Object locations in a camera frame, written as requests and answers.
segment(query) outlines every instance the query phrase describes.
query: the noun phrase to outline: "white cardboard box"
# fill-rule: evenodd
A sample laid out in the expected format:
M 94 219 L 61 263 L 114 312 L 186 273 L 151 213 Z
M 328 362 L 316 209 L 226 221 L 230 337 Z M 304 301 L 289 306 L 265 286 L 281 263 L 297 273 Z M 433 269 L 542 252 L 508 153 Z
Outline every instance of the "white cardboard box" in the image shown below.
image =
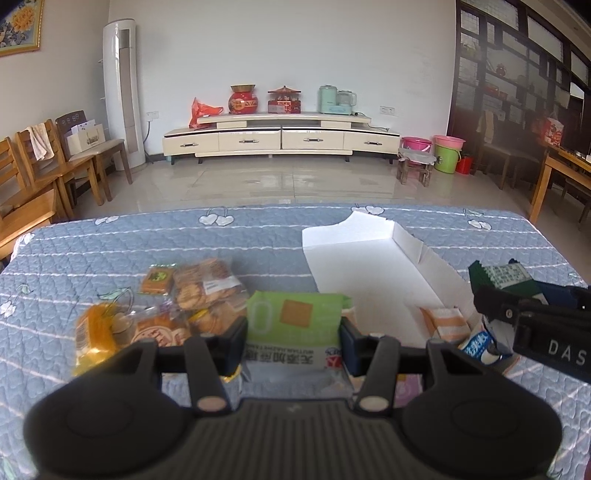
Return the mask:
M 87 122 L 84 122 L 83 124 L 74 125 L 74 126 L 71 128 L 71 130 L 70 130 L 70 131 L 71 131 L 73 134 L 76 134 L 76 133 L 78 133 L 80 130 L 87 130 L 87 129 L 89 129 L 90 127 L 93 127 L 93 126 L 95 126 L 95 124 L 96 124 L 96 122 L 95 122 L 95 120 L 94 120 L 94 119 L 93 119 L 93 120 L 88 120 Z
M 66 137 L 66 141 L 68 143 L 70 155 L 76 155 L 77 153 L 103 143 L 105 141 L 105 131 L 101 124 L 95 125 L 80 130 L 78 133 L 71 134 L 69 137 Z
M 430 335 L 419 307 L 458 307 L 470 328 L 482 317 L 469 283 L 392 220 L 353 212 L 337 225 L 306 228 L 302 243 L 318 291 L 353 298 L 362 333 L 423 348 Z

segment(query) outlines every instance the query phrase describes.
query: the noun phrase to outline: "towel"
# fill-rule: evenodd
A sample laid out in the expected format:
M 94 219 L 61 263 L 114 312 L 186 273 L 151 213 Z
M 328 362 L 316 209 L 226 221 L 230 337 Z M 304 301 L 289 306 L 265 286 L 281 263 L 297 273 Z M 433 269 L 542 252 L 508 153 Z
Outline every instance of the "towel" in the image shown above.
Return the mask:
M 47 136 L 45 124 L 33 125 L 28 127 L 27 130 L 31 135 L 31 145 L 33 146 L 33 153 L 37 161 L 53 158 L 54 153 L 49 137 Z
M 495 136 L 495 114 L 490 110 L 484 110 L 478 122 L 476 132 L 482 133 L 484 130 L 484 142 L 492 143 L 492 138 Z

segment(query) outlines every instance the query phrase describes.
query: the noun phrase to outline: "power cord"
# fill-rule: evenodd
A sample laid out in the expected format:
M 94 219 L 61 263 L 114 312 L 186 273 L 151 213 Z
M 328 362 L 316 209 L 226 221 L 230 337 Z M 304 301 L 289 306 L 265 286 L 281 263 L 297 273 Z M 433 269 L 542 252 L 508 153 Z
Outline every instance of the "power cord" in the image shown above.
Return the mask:
M 152 163 L 152 161 L 150 160 L 150 156 L 146 152 L 146 140 L 150 136 L 150 124 L 152 122 L 153 122 L 153 120 L 148 120 L 148 133 L 146 134 L 146 138 L 144 138 L 144 157 L 145 157 L 147 163 Z
M 146 145 L 146 140 L 148 139 L 148 137 L 150 136 L 150 124 L 153 122 L 154 120 L 148 120 L 148 133 L 146 134 L 146 138 L 144 138 L 144 146 Z

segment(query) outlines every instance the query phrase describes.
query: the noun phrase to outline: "cabinet drawer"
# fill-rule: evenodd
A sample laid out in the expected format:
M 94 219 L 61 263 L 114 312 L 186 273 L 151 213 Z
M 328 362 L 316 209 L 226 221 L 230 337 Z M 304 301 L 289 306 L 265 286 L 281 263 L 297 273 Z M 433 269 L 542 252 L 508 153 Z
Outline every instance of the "cabinet drawer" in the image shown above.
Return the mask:
M 280 150 L 281 131 L 220 132 L 220 152 L 239 150 Z
M 286 150 L 343 150 L 344 132 L 331 130 L 283 130 Z
M 164 155 L 182 155 L 187 153 L 217 152 L 217 133 L 181 135 L 164 137 L 162 140 Z
M 400 137 L 365 132 L 345 132 L 345 150 L 397 154 Z

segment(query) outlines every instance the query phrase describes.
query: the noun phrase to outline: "blue quilted bedspread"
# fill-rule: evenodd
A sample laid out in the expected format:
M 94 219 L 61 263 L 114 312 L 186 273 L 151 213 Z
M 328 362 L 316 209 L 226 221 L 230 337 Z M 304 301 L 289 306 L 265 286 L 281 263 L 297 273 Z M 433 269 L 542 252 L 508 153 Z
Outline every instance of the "blue quilted bedspread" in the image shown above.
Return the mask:
M 315 291 L 301 231 L 346 219 L 352 205 L 277 205 L 122 215 L 52 225 L 22 239 L 0 274 L 0 476 L 29 478 L 22 439 L 27 411 L 71 378 L 76 318 L 98 296 L 137 290 L 151 264 L 220 257 L 250 292 Z M 393 219 L 467 279 L 467 268 L 515 258 L 537 280 L 583 285 L 566 260 L 523 217 L 493 210 L 362 206 Z M 136 304 L 150 297 L 136 296 Z M 553 466 L 583 478 L 589 459 L 591 387 L 522 359 L 508 376 L 551 404 L 564 425 Z

